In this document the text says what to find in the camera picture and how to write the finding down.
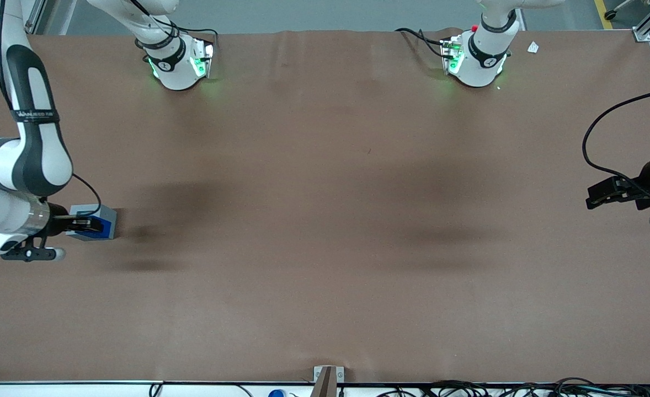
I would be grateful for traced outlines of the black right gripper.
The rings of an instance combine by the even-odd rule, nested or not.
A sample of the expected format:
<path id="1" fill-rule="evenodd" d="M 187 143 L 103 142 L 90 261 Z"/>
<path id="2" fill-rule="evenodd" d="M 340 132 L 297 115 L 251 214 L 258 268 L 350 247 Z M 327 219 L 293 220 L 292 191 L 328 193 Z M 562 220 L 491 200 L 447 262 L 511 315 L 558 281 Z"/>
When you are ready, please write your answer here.
<path id="1" fill-rule="evenodd" d="M 48 203 L 50 216 L 46 224 L 46 235 L 53 237 L 65 232 L 71 224 L 73 232 L 103 232 L 104 226 L 96 217 L 78 217 L 73 219 L 67 209 L 55 203 Z"/>

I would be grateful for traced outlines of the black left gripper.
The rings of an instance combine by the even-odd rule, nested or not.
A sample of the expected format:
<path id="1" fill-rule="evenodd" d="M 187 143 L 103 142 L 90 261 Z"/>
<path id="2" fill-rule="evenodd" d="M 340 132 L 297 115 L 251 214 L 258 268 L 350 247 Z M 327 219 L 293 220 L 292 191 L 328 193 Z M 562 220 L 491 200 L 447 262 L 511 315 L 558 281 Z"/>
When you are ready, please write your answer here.
<path id="1" fill-rule="evenodd" d="M 635 201 L 638 210 L 650 207 L 650 161 L 635 178 L 611 176 L 588 188 L 587 209 L 610 203 Z"/>

